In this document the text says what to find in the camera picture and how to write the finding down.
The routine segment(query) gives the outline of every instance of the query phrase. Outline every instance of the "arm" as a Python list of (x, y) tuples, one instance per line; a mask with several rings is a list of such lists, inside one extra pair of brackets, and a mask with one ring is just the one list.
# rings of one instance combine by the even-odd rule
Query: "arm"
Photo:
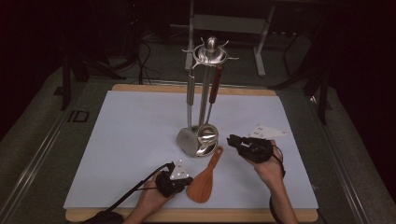
[[(271, 142), (274, 146), (276, 145), (274, 140), (271, 140)], [(282, 160), (277, 147), (274, 147), (274, 154)], [(283, 183), (283, 175), (279, 161), (271, 157), (269, 161), (262, 163), (248, 162), (253, 165), (260, 179), (270, 190), (271, 200), (277, 216), (284, 223), (297, 223), (297, 217), (291, 207), (290, 199)]]
[(146, 218), (158, 212), (164, 204), (174, 197), (171, 196), (169, 198), (165, 198), (157, 189), (150, 189), (157, 187), (155, 184), (155, 178), (158, 174), (152, 177), (150, 181), (145, 183), (145, 189), (140, 195), (139, 201), (137, 202), (134, 211), (132, 211), (132, 213), (125, 219), (123, 224), (142, 223)]

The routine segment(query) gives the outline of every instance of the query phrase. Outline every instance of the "human hand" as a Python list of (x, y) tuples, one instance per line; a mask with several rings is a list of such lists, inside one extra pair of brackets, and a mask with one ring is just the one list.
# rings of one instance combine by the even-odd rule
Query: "human hand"
[(157, 188), (155, 179), (160, 173), (155, 174), (151, 180), (144, 184), (144, 190), (139, 197), (139, 201), (134, 211), (123, 222), (124, 224), (142, 223), (146, 218), (158, 212), (164, 204), (174, 197), (166, 198), (157, 189), (154, 189)]
[[(271, 140), (271, 144), (274, 146), (274, 155), (283, 161), (282, 155), (279, 153), (275, 140)], [(276, 158), (272, 156), (268, 161), (262, 163), (256, 163), (250, 160), (247, 161), (253, 165), (254, 170), (257, 172), (260, 179), (269, 189), (283, 185), (282, 165)]]

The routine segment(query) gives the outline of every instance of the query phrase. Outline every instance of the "table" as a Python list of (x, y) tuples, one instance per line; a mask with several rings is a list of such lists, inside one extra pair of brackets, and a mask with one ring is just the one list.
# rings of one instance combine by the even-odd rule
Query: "table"
[[(164, 93), (166, 92), (184, 93), (185, 90), (186, 87), (180, 87), (180, 86), (136, 86), (136, 85), (124, 85), (124, 84), (116, 85), (113, 88), (113, 91), (143, 91), (143, 92), (164, 92)], [(196, 88), (197, 93), (199, 93), (200, 90), (201, 90), (200, 88)], [(219, 96), (221, 95), (276, 96), (276, 94), (273, 91), (268, 91), (268, 90), (225, 89), (225, 88), (219, 89)], [(88, 217), (92, 217), (100, 210), (103, 209), (89, 208), (89, 207), (68, 208), (66, 209), (66, 218), (70, 221), (81, 221), (87, 219)], [(119, 212), (120, 214), (127, 216), (131, 212), (131, 210), (132, 210), (131, 208), (118, 208), (116, 209), (116, 212)], [(295, 209), (295, 213), (297, 218), (301, 222), (315, 221), (318, 218), (316, 208)], [(274, 220), (268, 208), (221, 209), (221, 208), (203, 208), (203, 207), (183, 208), (183, 209), (164, 208), (159, 213), (155, 214), (154, 216), (150, 217), (147, 220), (147, 222), (175, 222), (175, 221), (177, 222), (192, 222), (192, 221), (193, 222), (208, 222), (208, 221), (210, 222), (269, 222)]]
[[(190, 0), (190, 24), (189, 24), (189, 45), (188, 51), (194, 50), (193, 30), (217, 30), (226, 32), (239, 32), (246, 34), (260, 34), (259, 44), (253, 48), (254, 58), (256, 61), (257, 72), (260, 77), (265, 76), (264, 65), (262, 63), (262, 46), (268, 35), (271, 19), (274, 16), (276, 6), (271, 5), (266, 20), (252, 18), (235, 18), (194, 14), (194, 1)], [(192, 53), (187, 53), (185, 69), (190, 70), (192, 66)]]

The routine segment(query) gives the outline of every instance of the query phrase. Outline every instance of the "small white card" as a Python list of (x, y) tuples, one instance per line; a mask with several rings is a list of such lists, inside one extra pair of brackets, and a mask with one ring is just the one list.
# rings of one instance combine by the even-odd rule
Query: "small white card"
[(280, 131), (274, 128), (266, 127), (264, 125), (258, 124), (253, 131), (248, 135), (249, 137), (260, 138), (260, 139), (269, 139), (273, 137), (279, 137), (286, 135), (286, 131)]
[(177, 179), (185, 179), (187, 177), (189, 177), (189, 174), (187, 173), (186, 169), (184, 168), (183, 161), (179, 160), (175, 164), (175, 169), (173, 170), (170, 179), (177, 180)]

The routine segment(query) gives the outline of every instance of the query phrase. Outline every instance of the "wrist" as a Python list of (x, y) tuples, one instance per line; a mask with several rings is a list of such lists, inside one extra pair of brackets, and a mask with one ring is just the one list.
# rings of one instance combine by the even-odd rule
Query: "wrist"
[(269, 180), (267, 181), (266, 186), (271, 191), (271, 194), (284, 193), (286, 191), (285, 184), (282, 179)]
[(144, 213), (144, 211), (139, 211), (139, 209), (135, 208), (134, 211), (125, 219), (123, 224), (140, 224), (142, 223), (149, 215)]

